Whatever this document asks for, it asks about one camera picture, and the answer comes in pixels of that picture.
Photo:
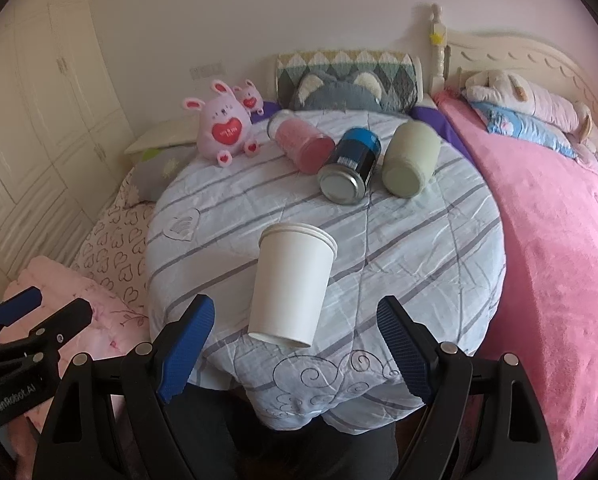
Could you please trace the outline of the white paper cup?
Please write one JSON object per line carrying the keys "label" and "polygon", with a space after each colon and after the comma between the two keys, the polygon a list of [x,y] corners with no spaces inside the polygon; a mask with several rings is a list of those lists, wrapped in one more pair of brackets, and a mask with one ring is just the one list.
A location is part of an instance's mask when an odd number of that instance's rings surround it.
{"label": "white paper cup", "polygon": [[275,223],[262,232],[259,248],[248,335],[310,347],[337,258],[335,238],[311,224]]}

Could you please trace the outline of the green ceramic cup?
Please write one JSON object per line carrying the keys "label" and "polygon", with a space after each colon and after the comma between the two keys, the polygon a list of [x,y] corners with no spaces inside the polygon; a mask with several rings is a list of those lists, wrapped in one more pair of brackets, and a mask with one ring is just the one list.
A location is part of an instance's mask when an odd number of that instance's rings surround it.
{"label": "green ceramic cup", "polygon": [[436,169],[441,138],[425,122],[410,120],[392,136],[381,168],[385,188],[398,197],[418,195]]}

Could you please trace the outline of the pink floral quilt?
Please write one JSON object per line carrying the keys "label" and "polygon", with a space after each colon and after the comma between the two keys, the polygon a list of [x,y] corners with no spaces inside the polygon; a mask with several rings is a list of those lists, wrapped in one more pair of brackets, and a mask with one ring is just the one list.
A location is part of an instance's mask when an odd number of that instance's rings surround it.
{"label": "pink floral quilt", "polygon": [[[31,286],[0,302],[0,333],[42,304]],[[32,460],[35,479],[128,479],[113,408],[122,392],[120,356],[94,360],[86,352],[60,368],[60,351],[93,320],[89,301],[76,298],[24,338],[0,344],[0,428],[43,402],[51,404]],[[0,441],[0,479],[15,475]]]}

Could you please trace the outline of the heart pattern bedsheet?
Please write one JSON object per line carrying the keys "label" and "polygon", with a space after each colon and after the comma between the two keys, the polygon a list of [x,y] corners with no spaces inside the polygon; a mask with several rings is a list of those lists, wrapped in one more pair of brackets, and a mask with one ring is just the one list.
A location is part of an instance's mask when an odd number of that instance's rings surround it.
{"label": "heart pattern bedsheet", "polygon": [[70,267],[113,292],[127,307],[139,310],[147,305],[146,235],[155,204],[126,207],[133,174],[131,170],[126,175]]}

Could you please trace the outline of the pink fleece blanket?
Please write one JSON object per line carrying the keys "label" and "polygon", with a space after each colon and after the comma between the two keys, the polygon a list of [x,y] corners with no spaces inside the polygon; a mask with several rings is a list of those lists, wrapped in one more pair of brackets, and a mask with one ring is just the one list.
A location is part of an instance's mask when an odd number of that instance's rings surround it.
{"label": "pink fleece blanket", "polygon": [[503,221],[507,271],[480,356],[520,357],[558,476],[576,478],[598,448],[598,174],[541,145],[489,133],[450,92],[435,101]]}

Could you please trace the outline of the black blue metal can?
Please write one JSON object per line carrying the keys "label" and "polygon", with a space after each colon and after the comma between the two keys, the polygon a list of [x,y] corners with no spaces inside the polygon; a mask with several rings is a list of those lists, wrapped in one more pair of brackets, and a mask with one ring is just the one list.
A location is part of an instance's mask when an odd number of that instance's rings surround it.
{"label": "black blue metal can", "polygon": [[376,133],[361,127],[347,130],[317,173],[322,193],[340,205],[361,202],[380,154]]}

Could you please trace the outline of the pink glass jar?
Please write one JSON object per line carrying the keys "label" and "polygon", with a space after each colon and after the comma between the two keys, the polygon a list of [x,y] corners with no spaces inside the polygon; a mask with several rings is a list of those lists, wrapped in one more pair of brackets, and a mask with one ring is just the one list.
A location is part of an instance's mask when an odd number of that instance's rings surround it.
{"label": "pink glass jar", "polygon": [[270,119],[267,135],[303,174],[317,174],[336,145],[326,133],[289,110],[280,110]]}

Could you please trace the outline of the large pink bunny plush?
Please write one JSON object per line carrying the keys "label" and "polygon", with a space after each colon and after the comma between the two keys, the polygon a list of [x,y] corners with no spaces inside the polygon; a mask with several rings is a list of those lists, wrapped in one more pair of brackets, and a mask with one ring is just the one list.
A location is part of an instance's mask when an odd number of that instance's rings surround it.
{"label": "large pink bunny plush", "polygon": [[209,101],[189,96],[182,102],[185,110],[199,113],[196,145],[200,156],[220,167],[231,165],[237,155],[256,156],[259,143],[244,105],[220,79],[211,82],[211,89],[217,95]]}

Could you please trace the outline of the purple sheet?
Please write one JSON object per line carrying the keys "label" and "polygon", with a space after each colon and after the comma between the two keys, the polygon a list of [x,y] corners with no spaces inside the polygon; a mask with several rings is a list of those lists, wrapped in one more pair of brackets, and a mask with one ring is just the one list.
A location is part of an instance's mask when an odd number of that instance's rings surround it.
{"label": "purple sheet", "polygon": [[[251,121],[256,124],[257,122],[270,119],[280,110],[281,107],[278,104],[267,101],[264,103],[264,113],[262,115],[258,115],[257,113],[253,114],[251,116]],[[443,140],[450,143],[453,148],[459,151],[465,158],[471,158],[463,140],[455,131],[448,118],[437,109],[435,102],[424,100],[423,102],[416,104],[409,111],[409,116],[410,118],[425,122],[428,126],[433,128]]]}

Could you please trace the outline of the small pink bunny plush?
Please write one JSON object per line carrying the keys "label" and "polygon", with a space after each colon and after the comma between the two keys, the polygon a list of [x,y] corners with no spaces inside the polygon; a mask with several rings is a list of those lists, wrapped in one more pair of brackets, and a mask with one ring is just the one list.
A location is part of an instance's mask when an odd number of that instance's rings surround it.
{"label": "small pink bunny plush", "polygon": [[264,114],[264,100],[250,79],[246,79],[241,86],[234,86],[233,92],[237,101],[244,106],[249,115],[256,114],[262,116]]}

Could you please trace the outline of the white dog plush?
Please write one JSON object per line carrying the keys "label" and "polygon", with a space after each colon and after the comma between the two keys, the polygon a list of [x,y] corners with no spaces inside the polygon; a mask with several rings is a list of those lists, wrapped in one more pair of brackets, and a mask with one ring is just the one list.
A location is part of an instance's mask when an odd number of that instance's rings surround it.
{"label": "white dog plush", "polygon": [[598,127],[591,109],[568,101],[510,70],[485,70],[465,82],[467,99],[532,116],[564,133],[573,134],[592,153],[598,152]]}

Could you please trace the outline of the green diamond pattern cushion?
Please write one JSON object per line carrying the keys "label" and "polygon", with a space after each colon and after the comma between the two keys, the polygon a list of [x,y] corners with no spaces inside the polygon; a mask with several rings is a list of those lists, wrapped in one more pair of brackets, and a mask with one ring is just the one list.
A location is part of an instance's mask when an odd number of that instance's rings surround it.
{"label": "green diamond pattern cushion", "polygon": [[301,78],[322,72],[337,79],[353,73],[373,73],[383,86],[381,103],[389,112],[407,113],[425,96],[418,56],[391,50],[315,50],[281,53],[276,57],[277,102],[289,107]]}

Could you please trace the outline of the cream wooden headboard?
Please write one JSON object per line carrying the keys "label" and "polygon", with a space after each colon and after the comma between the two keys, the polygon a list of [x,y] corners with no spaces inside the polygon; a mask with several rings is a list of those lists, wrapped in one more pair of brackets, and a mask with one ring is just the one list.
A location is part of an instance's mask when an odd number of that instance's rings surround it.
{"label": "cream wooden headboard", "polygon": [[430,35],[444,36],[443,46],[430,42],[428,93],[457,90],[482,70],[512,70],[570,101],[582,101],[598,127],[598,89],[591,76],[570,56],[542,41],[516,35],[473,35],[442,22],[442,6],[433,3]]}

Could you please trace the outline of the yellow star ornament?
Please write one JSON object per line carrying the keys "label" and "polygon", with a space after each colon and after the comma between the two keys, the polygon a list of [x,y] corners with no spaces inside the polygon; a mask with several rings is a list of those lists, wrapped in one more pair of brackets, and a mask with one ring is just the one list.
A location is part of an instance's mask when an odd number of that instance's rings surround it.
{"label": "yellow star ornament", "polygon": [[429,36],[429,39],[433,46],[443,46],[444,45],[444,36],[441,34],[437,34],[436,32],[433,32]]}

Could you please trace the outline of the white wall socket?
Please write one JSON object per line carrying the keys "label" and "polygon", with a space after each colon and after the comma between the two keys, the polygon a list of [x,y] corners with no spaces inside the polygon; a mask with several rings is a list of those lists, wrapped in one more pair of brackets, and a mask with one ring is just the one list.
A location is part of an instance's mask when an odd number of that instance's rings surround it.
{"label": "white wall socket", "polygon": [[224,74],[225,69],[221,62],[197,65],[189,69],[189,76],[191,76],[193,80],[223,76]]}

